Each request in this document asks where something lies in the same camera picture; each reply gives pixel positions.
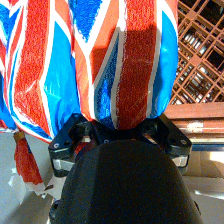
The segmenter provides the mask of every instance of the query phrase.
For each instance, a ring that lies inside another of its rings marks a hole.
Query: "union jack flag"
[[[8,41],[9,28],[9,3],[0,1],[0,132],[11,132],[16,129],[16,125],[6,106],[4,90],[5,55]]]
[[[71,9],[82,114],[130,129],[164,112],[177,68],[177,1],[78,0]]]
[[[80,112],[68,2],[8,4],[4,98],[19,128],[50,142],[71,114]]]
[[[177,67],[177,1],[0,4],[8,9],[4,100],[22,130],[50,142],[80,106],[112,129],[165,110]]]

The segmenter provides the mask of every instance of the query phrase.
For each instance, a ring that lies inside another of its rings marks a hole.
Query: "wooden beam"
[[[224,118],[224,103],[169,105],[165,115],[172,120]]]
[[[184,134],[222,134],[224,137],[224,118],[217,120],[172,120],[172,122]]]

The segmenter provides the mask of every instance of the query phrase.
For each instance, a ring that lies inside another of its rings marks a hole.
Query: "red stripe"
[[[39,87],[48,44],[50,0],[29,0],[27,12],[25,43],[15,83],[15,106],[50,135]]]
[[[116,105],[119,129],[133,128],[146,118],[157,32],[155,2],[127,0],[127,33]]]
[[[0,60],[2,61],[4,67],[5,67],[5,54],[6,54],[6,48],[2,43],[2,41],[0,40]]]
[[[92,83],[100,70],[119,18],[119,1],[113,0],[107,10],[106,17],[90,54]]]
[[[72,32],[72,36],[71,36],[71,54],[73,54],[73,52],[75,52],[75,35]]]
[[[5,129],[7,128],[7,126],[3,120],[0,120],[0,127],[5,128]]]
[[[56,12],[63,19],[65,24],[67,25],[69,32],[72,35],[72,26],[71,26],[71,20],[69,15],[68,3],[65,2],[65,0],[57,0],[55,1],[55,9],[56,9]]]
[[[178,23],[178,14],[177,14],[177,0],[165,0],[166,3],[169,5],[170,9],[173,11],[174,18],[176,23]]]
[[[10,5],[15,5],[19,0],[9,0]]]
[[[15,32],[15,36],[10,48],[10,52],[9,52],[9,65],[8,65],[8,69],[7,69],[7,73],[6,77],[4,79],[4,97],[5,97],[5,101],[6,101],[6,105],[9,108],[9,104],[8,104],[8,95],[7,95],[7,90],[8,90],[8,85],[9,85],[9,80],[10,80],[10,76],[11,76],[11,69],[12,69],[12,61],[13,61],[13,54],[15,53],[18,41],[19,41],[19,37],[21,34],[21,30],[22,30],[22,23],[23,23],[23,13],[24,10],[22,10],[20,18],[19,18],[19,22],[18,22],[18,26]]]
[[[82,115],[86,119],[91,120],[89,112],[89,79],[87,73],[86,59],[80,48],[78,42],[75,42],[75,57],[76,60],[76,80],[79,90],[80,98],[80,107]]]

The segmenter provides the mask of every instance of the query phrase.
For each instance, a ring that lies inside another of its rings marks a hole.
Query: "red tassel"
[[[14,134],[16,141],[15,161],[16,169],[20,176],[22,176],[25,183],[33,183],[38,185],[43,183],[36,160],[25,138],[24,132],[17,132]]]

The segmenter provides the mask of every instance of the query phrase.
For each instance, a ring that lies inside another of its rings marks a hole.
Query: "flag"
[[[65,0],[10,1],[4,99],[16,125],[50,142],[80,113]]]
[[[10,112],[6,106],[4,93],[5,56],[9,28],[9,2],[0,0],[0,132],[16,130]]]
[[[176,76],[177,1],[70,1],[82,114],[130,129],[166,109]]]

